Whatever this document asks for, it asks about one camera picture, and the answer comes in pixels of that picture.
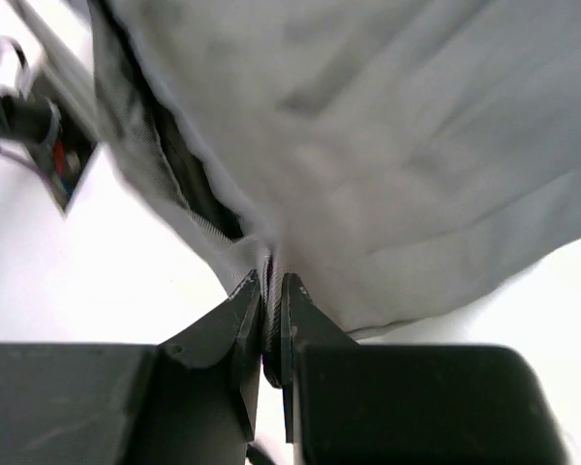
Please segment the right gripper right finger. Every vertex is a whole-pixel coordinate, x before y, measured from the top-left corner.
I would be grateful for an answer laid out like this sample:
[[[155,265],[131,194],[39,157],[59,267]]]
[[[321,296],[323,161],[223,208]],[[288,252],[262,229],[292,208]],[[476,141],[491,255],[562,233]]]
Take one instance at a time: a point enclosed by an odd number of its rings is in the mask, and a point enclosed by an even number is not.
[[[286,438],[300,464],[565,464],[531,366],[496,345],[361,345],[284,278]]]

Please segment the grey pleated skirt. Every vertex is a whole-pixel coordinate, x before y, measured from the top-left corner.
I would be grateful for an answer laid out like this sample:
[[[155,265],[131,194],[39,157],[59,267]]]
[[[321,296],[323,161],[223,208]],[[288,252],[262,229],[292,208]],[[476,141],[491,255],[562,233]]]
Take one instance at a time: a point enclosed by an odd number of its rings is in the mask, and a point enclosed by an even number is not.
[[[120,172],[234,288],[343,331],[440,316],[581,238],[581,1],[94,1]]]

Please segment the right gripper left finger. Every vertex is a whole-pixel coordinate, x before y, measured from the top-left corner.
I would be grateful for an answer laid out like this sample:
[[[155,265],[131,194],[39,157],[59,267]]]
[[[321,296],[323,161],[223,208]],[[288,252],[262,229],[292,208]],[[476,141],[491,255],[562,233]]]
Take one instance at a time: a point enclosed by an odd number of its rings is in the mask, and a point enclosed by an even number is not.
[[[159,345],[0,343],[0,464],[241,464],[259,378],[256,272]]]

